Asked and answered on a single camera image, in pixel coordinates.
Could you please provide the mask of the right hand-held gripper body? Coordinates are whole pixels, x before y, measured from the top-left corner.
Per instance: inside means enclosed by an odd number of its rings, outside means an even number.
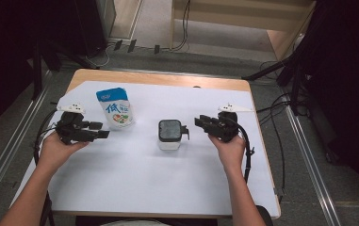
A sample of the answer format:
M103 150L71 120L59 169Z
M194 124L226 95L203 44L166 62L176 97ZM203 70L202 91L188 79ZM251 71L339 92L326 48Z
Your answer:
M237 112L251 112L251 110L244 106L227 104L220 106L218 111L218 117L211 120L213 128L209 134L223 142L229 142L241 133L242 138L248 141L245 129L237 122Z

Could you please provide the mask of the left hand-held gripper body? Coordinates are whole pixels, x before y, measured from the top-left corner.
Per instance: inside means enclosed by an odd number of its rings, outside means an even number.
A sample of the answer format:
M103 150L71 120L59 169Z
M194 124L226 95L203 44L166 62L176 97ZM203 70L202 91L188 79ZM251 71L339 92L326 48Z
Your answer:
M96 121L84 121L85 110L81 104L58 106L57 111L62 111L62 115L56 131L65 144L70 144L72 140L93 142L98 138L98 130L89 129L90 123Z

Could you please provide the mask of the blue and white pouch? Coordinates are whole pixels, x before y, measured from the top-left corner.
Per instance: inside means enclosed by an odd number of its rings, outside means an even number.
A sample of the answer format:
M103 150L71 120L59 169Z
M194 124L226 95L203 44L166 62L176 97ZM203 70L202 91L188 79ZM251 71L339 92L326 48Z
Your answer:
M120 130L134 123L132 107L125 89L99 90L96 92L96 97L111 129Z

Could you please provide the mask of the clear container with black lid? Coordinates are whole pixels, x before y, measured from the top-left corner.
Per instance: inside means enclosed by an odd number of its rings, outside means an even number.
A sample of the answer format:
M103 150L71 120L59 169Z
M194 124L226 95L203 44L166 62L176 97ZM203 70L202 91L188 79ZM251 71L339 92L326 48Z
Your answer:
M179 120L162 120L158 123L158 147L162 151L178 150L182 135L189 136L189 130Z

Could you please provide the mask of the person's right hand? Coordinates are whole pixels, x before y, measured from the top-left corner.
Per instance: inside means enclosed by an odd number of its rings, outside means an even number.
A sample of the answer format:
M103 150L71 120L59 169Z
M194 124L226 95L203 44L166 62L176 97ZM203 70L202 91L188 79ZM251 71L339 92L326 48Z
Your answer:
M225 143L216 137L209 136L211 142L218 150L220 161L227 173L241 173L243 155L245 151L245 141L236 136L231 141Z

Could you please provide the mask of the person's left hand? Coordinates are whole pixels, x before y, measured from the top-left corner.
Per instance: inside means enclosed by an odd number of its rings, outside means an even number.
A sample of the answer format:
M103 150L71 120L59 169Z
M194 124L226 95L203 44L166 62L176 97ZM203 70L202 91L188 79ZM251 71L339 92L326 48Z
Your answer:
M48 175L53 175L71 155L88 145L88 142L81 141L65 144L60 140L60 136L53 132L42 143L37 169Z

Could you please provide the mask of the black metal stand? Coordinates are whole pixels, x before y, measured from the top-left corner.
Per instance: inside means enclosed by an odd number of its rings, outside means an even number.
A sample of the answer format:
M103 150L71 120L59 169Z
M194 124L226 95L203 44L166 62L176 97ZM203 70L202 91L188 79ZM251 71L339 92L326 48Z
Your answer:
M313 7L312 11L307 14L307 18L311 19L311 22L306 28L303 39L294 49L292 54L258 73L242 76L242 79L246 81L254 81L263 77L264 75L274 73L281 69L279 76L276 78L276 84L279 87L285 87L289 84L290 81L293 81L289 97L289 106L292 112L298 115L298 106L300 105L298 97L302 77L305 75L305 60L310 56L310 52L314 47L315 37L319 32L319 28L321 27L326 14L327 10L325 9L324 5L318 1L318 3Z
M97 66L92 66L84 59L72 53L69 49L63 47L53 40L48 40L42 38L40 35L37 35L34 38L33 45L33 59L32 59L32 68L33 68L33 94L32 100L36 100L43 90L42 85L42 65L44 61L48 68L52 71L59 71L62 67L62 64L57 56L57 53L61 53L70 60L76 62L85 69L94 69L98 70Z

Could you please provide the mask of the person's clothing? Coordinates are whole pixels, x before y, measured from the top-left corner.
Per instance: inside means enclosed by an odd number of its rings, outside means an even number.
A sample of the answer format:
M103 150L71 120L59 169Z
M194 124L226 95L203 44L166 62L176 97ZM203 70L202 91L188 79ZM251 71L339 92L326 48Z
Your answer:
M75 218L75 226L218 226L214 218L130 218L86 217Z

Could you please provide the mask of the light wooden shelf unit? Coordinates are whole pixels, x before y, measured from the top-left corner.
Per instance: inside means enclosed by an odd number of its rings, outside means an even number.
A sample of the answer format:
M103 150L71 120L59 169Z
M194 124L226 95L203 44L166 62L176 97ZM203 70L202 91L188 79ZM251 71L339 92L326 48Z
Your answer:
M316 0L190 0L195 22L266 29L274 54L283 60L309 25Z

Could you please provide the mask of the metal floor rail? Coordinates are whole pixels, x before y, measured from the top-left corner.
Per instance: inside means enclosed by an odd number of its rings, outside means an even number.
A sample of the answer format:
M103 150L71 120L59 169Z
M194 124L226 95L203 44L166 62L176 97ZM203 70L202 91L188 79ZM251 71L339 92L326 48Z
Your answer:
M338 214L335 209L335 204L331 197L331 194L322 178L318 165L315 161L314 155L310 148L310 145L306 139L306 136L303 132L301 123L297 116L294 115L291 108L288 106L286 108L286 114L290 125L292 127L293 133L297 139L303 161L307 168L308 174L312 181L313 187L315 189L316 195L318 197L318 202L322 213L326 219L328 226L342 226Z
M42 76L44 85L40 94L32 100L26 89L0 118L0 182L38 113L48 91L53 73L47 70Z

